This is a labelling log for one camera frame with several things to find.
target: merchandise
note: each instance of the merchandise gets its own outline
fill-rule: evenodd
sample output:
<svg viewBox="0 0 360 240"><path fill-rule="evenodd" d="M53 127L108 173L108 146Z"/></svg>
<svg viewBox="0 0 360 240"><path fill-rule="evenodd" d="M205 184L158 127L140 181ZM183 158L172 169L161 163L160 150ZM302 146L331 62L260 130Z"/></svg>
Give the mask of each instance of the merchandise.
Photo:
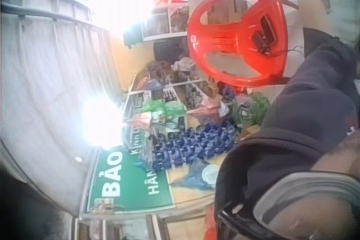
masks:
<svg viewBox="0 0 360 240"><path fill-rule="evenodd" d="M235 121L228 119L220 125L200 125L194 130L180 128L179 132L161 133L148 138L149 154L140 155L146 162L140 165L148 168L149 164L154 171L170 169L172 167L190 164L194 159L210 159L233 149L240 140L240 130L236 128Z"/></svg>
<svg viewBox="0 0 360 240"><path fill-rule="evenodd" d="M237 95L233 117L237 124L244 128L253 125L261 126L269 108L269 100L260 92L253 92L250 95Z"/></svg>
<svg viewBox="0 0 360 240"><path fill-rule="evenodd" d="M196 157L189 166L187 175L171 183L172 187L213 191L219 173L219 166L209 164Z"/></svg>

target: fabric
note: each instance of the fabric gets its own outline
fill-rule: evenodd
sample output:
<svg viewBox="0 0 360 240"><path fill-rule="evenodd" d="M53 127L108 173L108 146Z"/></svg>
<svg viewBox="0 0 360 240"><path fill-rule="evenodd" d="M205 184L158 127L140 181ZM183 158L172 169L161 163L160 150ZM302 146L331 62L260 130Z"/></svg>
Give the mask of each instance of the fabric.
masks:
<svg viewBox="0 0 360 240"><path fill-rule="evenodd" d="M224 160L215 217L229 201L255 200L277 179L309 170L358 127L354 51L320 31L304 29L304 39L307 58L270 107L260 131ZM317 40L309 50L307 45Z"/></svg>

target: blue bottle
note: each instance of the blue bottle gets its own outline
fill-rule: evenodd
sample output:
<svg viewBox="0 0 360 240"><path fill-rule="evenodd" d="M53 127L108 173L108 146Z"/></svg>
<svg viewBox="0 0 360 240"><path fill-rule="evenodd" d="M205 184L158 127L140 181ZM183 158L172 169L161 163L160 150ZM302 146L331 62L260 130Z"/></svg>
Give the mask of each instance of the blue bottle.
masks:
<svg viewBox="0 0 360 240"><path fill-rule="evenodd" d="M169 132L169 133L168 133L168 139L169 139L169 141L170 141L170 140L173 140L173 139L174 139L174 133Z"/></svg>
<svg viewBox="0 0 360 240"><path fill-rule="evenodd" d="M207 151L205 151L206 153L206 158L210 159L213 156L215 156L215 147L207 147Z"/></svg>
<svg viewBox="0 0 360 240"><path fill-rule="evenodd" d="M225 141L225 148L224 148L225 152L230 151L232 149L233 145L234 145L233 139L229 138L228 140L226 140Z"/></svg>
<svg viewBox="0 0 360 240"><path fill-rule="evenodd" d="M201 150L198 154L197 157L200 158L201 160L203 160L205 158L205 150Z"/></svg>
<svg viewBox="0 0 360 240"><path fill-rule="evenodd" d="M172 159L173 159L173 163L175 165L175 167L180 167L182 166L182 156L180 154L180 152L178 150L175 151L175 153L173 153L173 156L172 156Z"/></svg>
<svg viewBox="0 0 360 240"><path fill-rule="evenodd" d="M207 124L205 125L205 127L204 127L205 132L209 132L211 129L212 129L212 128L211 128L211 126L210 126L209 123L207 123Z"/></svg>
<svg viewBox="0 0 360 240"><path fill-rule="evenodd" d="M187 135L193 135L195 133L194 129L193 128L188 128L187 131L186 131Z"/></svg>
<svg viewBox="0 0 360 240"><path fill-rule="evenodd" d="M164 158L165 158L164 152L157 152L157 153L155 153L155 158L156 158L156 160L158 160L158 161L164 160Z"/></svg>
<svg viewBox="0 0 360 240"><path fill-rule="evenodd" d="M170 169L172 167L170 159L163 160L163 166L165 169Z"/></svg>

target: green sign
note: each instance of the green sign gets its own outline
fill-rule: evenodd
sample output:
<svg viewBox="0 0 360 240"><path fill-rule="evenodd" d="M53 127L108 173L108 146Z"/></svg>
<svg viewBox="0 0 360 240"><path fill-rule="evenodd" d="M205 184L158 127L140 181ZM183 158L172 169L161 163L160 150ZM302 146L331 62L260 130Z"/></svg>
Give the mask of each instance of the green sign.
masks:
<svg viewBox="0 0 360 240"><path fill-rule="evenodd" d="M87 211L101 203L114 212L156 211L174 206L166 172L146 172L135 165L139 149L101 150L90 188Z"/></svg>

